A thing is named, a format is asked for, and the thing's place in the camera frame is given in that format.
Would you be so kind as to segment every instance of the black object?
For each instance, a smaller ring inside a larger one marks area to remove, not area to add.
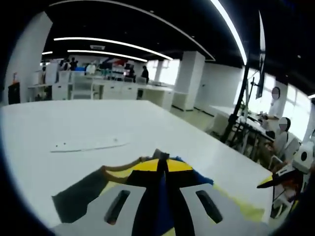
[[[275,139],[276,134],[274,131],[266,131],[266,135],[272,139]]]
[[[147,68],[143,69],[141,77],[146,78],[147,79],[147,83],[149,82],[149,72],[148,72]]]
[[[126,65],[125,65],[125,69],[126,69],[126,70],[130,70],[131,68],[132,68],[131,64],[126,63]]]
[[[263,183],[263,184],[257,186],[257,188],[269,188],[269,187],[277,186],[277,185],[282,184],[283,182],[289,181],[289,180],[293,180],[297,184],[302,185],[303,173],[300,172],[299,170],[294,170],[294,171],[290,171],[290,172],[283,174],[283,175],[280,175],[280,176],[273,174],[271,181]]]
[[[108,62],[103,62],[101,65],[99,65],[100,69],[112,69],[113,68],[113,64],[112,63],[108,63]]]
[[[126,184],[146,188],[134,219],[133,236],[154,235],[158,212],[159,183],[166,165],[165,160],[160,160],[156,172],[133,170],[126,181]]]
[[[236,103],[236,106],[234,108],[234,112],[230,115],[229,119],[228,119],[228,125],[224,131],[224,134],[221,136],[221,139],[220,141],[222,143],[226,143],[226,140],[232,130],[232,127],[233,125],[236,123],[236,120],[237,120],[237,113],[241,107],[241,103],[242,103],[242,99],[243,99],[243,95],[244,95],[244,91],[245,91],[245,88],[246,88],[246,83],[247,83],[247,77],[248,77],[248,71],[250,69],[250,65],[249,63],[246,64],[245,66],[245,72],[244,72],[244,77],[243,77],[243,82],[242,82],[242,87],[241,87],[241,91],[240,91],[240,95],[238,97],[238,100],[237,100],[237,103]]]
[[[110,213],[105,216],[104,220],[109,223],[109,224],[115,224],[118,216],[129,196],[129,192],[127,191],[122,191],[119,196],[116,204],[112,207]]]
[[[68,70],[68,63],[64,64],[63,70]]]
[[[102,170],[98,169],[65,191],[53,196],[61,222],[72,223],[84,216],[87,205],[99,196],[107,183],[108,180]]]
[[[259,52],[259,73],[260,78],[258,82],[258,89],[256,93],[256,99],[262,97],[262,91],[265,83],[265,59],[266,59],[266,46],[265,46],[265,33],[261,16],[259,17],[260,25],[260,52]]]
[[[20,100],[20,83],[10,85],[8,91],[8,101],[10,104],[21,103]]]
[[[315,174],[311,174],[309,183],[304,193],[299,198],[299,203],[288,215],[284,223],[277,228],[271,236],[307,235],[314,230],[315,210]]]

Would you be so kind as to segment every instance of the floor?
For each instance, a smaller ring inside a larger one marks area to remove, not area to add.
[[[213,116],[208,115],[197,109],[194,109],[191,112],[183,112],[175,107],[172,107],[170,112],[202,131],[205,131],[205,129],[210,124],[211,120],[214,118]],[[284,212],[278,219],[270,218],[269,226],[272,227],[273,229],[277,228],[284,221],[286,215],[287,212]]]
[[[205,131],[213,119],[211,115],[208,115],[197,109],[194,109],[192,112],[183,112],[175,107],[172,107],[170,112],[202,131]]]

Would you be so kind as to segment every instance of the chair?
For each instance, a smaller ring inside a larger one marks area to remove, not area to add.
[[[71,99],[94,99],[93,80],[85,76],[76,76],[73,80]]]
[[[285,160],[291,161],[293,159],[295,152],[299,149],[299,147],[300,147],[299,140],[296,137],[294,137],[292,134],[289,133],[288,141],[286,142],[286,145],[284,147],[284,151],[282,153],[280,153],[278,156],[279,157],[284,156],[283,161],[285,161]],[[268,169],[271,168],[273,160],[277,160],[279,163],[283,162],[278,156],[273,155],[271,157]]]
[[[205,132],[218,138],[223,135],[227,125],[228,118],[220,113],[217,113],[213,121],[206,128]]]
[[[136,83],[141,84],[141,85],[146,85],[147,84],[147,79],[144,77],[136,77]]]
[[[124,77],[124,82],[133,83],[133,78],[125,76]]]

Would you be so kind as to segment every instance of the table surface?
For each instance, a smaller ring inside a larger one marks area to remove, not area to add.
[[[28,86],[28,89],[40,88],[40,87],[47,87],[47,86],[52,86],[52,84],[38,84],[38,85],[30,85],[30,86]]]
[[[180,156],[230,196],[265,209],[272,188],[257,189],[270,172],[149,101],[70,100],[14,104],[1,108],[7,166],[24,203],[47,226],[60,223],[51,196],[102,165],[119,166],[156,148]],[[129,134],[130,143],[85,152],[52,153],[51,145]]]
[[[228,115],[228,116],[230,116],[234,112],[233,107],[219,107],[219,106],[211,106],[211,107],[218,110],[221,113]],[[254,119],[257,119],[257,117],[255,115],[250,114],[249,116],[254,118]],[[238,119],[238,122],[239,121],[244,121],[244,117],[240,116]],[[250,125],[252,128],[254,128],[255,130],[262,133],[262,135],[266,135],[266,130],[263,127],[261,127],[261,124],[259,122],[253,121],[253,120],[250,120],[249,118],[247,118],[246,124]]]
[[[109,80],[100,80],[100,79],[94,79],[93,80],[94,85],[105,85],[105,84],[113,84],[113,85],[119,85],[119,86],[136,86],[139,89],[149,89],[149,90],[157,90],[157,91],[166,91],[166,92],[172,92],[173,89],[168,87],[161,87],[161,86],[154,86],[154,85],[141,85],[136,83],[128,83],[128,82],[122,82],[122,81],[109,81]]]

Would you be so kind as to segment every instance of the white cabinet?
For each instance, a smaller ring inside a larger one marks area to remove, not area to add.
[[[114,83],[105,84],[103,87],[103,99],[121,99],[122,86]]]
[[[174,97],[174,92],[172,91],[165,91],[164,96],[163,96],[163,102],[162,102],[162,107],[168,111],[171,110],[172,103],[173,103],[173,97]]]
[[[68,100],[68,84],[53,84],[53,100]]]
[[[121,99],[123,100],[136,100],[137,99],[137,93],[138,93],[138,88],[133,85],[125,85],[122,87],[122,92],[121,92]]]

